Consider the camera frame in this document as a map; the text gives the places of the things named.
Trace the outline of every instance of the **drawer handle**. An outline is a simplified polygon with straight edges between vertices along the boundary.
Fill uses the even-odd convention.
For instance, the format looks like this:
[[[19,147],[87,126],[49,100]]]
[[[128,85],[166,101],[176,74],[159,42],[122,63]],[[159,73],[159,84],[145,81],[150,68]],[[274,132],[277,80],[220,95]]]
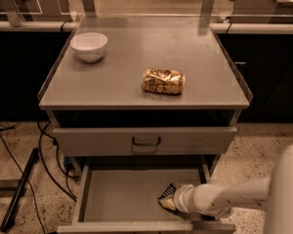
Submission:
[[[153,142],[153,143],[137,143],[135,138],[134,137],[132,138],[133,145],[137,145],[137,146],[156,146],[156,145],[159,145],[160,142],[161,142],[160,137],[157,139],[157,142]]]

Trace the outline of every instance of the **gray cabinet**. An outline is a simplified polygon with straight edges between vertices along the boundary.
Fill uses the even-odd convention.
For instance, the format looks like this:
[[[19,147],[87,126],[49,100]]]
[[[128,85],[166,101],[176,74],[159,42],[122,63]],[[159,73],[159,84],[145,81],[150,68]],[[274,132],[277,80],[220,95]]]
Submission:
[[[82,21],[76,34],[107,36],[106,57],[85,63],[68,47],[40,101],[63,153],[82,173],[72,225],[59,233],[234,232],[157,203],[170,182],[206,181],[252,97],[213,32],[200,35],[198,27],[197,17]],[[182,71],[183,93],[143,91],[149,67]]]

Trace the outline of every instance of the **terrazzo floor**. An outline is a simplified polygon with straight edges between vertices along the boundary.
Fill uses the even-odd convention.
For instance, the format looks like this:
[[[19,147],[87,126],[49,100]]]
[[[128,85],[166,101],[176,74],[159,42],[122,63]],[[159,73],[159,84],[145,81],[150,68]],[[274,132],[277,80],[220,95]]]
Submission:
[[[199,15],[203,0],[94,0],[96,13],[100,17],[122,17],[124,15]],[[73,16],[83,13],[81,0],[68,0]],[[233,10],[232,0],[215,0],[214,18],[219,13],[229,14]]]
[[[4,126],[14,123],[2,122]],[[269,176],[282,151],[293,143],[293,124],[237,124],[238,134],[223,155],[211,177],[211,182],[220,185],[237,184],[253,178]],[[47,129],[52,134],[52,126]],[[23,169],[32,148],[38,146],[40,131],[36,122],[21,122],[14,130],[1,133],[11,153]],[[51,174],[66,188],[65,176],[58,168],[56,146],[47,136],[42,138],[43,156]],[[0,179],[19,179],[21,173],[8,154],[0,138]],[[29,180],[35,193],[38,213],[45,232],[57,230],[57,226],[70,225],[75,203],[63,194],[47,176],[41,159],[32,170]],[[79,180],[69,179],[69,187],[77,195]],[[9,207],[12,192],[0,192],[0,225]],[[222,219],[233,223],[236,234],[262,234],[265,213],[257,210],[234,209],[233,215]],[[38,221],[32,192],[28,185],[19,202],[15,225],[7,233],[43,233]]]

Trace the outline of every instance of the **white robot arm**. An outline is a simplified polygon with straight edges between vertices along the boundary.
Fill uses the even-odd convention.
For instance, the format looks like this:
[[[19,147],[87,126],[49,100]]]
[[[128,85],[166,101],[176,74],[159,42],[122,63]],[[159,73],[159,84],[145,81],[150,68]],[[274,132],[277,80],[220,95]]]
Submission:
[[[266,211],[265,234],[293,234],[293,145],[274,167],[272,177],[239,185],[184,184],[173,195],[177,210],[227,217],[231,208]]]

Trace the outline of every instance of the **open drawer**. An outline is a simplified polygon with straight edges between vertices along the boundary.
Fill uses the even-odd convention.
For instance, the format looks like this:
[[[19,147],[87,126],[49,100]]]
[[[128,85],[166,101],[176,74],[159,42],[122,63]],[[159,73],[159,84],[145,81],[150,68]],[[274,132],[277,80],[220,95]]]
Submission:
[[[235,133],[235,127],[54,130],[66,156],[223,154]]]
[[[199,184],[198,169],[100,170],[84,167],[70,226],[58,233],[233,233],[200,214],[172,214],[157,197],[170,182]]]

